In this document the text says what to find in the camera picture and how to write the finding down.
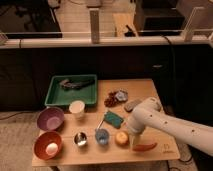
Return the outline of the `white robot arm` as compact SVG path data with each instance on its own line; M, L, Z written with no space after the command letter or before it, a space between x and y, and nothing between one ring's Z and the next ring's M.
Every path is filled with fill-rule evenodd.
M149 126L213 157L213 127L169 116L160 110L161 104L156 98L146 98L133 108L126 120L127 129L137 135Z

